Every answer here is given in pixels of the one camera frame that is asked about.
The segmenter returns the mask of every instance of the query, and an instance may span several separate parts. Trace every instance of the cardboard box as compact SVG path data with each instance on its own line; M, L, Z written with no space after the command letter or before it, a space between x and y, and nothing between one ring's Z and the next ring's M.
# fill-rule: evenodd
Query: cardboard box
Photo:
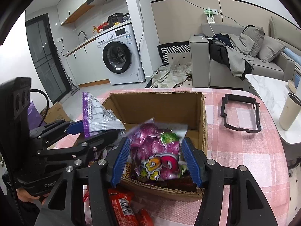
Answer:
M113 93L103 106L111 109L127 130L151 118L162 123L188 125L189 137L197 149L207 155L207 120L205 97L201 92L128 92ZM196 201L203 196L203 190L186 192L144 184L123 175L121 185L134 191L159 195L169 199Z
M54 104L54 106L52 106L48 110L47 116L45 118L45 122L49 124L51 122L61 120L61 119L65 119L65 121L70 121L70 118L64 111L62 104L57 102L56 104Z

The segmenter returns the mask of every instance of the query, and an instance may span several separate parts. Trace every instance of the barcode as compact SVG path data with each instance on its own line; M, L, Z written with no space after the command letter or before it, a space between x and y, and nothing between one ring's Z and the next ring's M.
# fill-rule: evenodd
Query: barcode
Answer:
M119 203L121 205L123 215L125 215L125 216L133 215L134 216L133 210L129 206L128 201L126 199L119 199Z

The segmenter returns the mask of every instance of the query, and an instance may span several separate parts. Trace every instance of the beige tumbler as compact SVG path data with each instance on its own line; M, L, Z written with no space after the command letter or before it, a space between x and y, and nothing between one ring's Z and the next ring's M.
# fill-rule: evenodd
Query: beige tumbler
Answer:
M301 100L293 93L289 93L279 118L282 129L288 130L301 110Z

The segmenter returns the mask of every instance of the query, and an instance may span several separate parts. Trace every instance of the washing machine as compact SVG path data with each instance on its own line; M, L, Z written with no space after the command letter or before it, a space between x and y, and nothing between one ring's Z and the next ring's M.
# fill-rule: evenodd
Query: washing machine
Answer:
M125 25L96 38L100 62L112 85L144 82L144 71L132 25Z

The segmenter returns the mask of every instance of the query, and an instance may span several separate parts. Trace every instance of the sofa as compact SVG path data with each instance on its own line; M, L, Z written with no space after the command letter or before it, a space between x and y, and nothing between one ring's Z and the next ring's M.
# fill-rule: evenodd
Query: sofa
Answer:
M269 36L280 40L286 47L301 56L301 30L295 25L271 16L268 24Z
M211 24L213 31L240 35L243 27L225 24ZM209 24L201 24L201 32L209 37L213 32ZM192 85L193 87L217 87L243 89L245 81L234 77L226 65L210 59L209 42L202 36L191 36L189 46L192 56ZM295 62L283 52L272 62L264 63L254 58L253 75L267 76L283 81L293 79Z

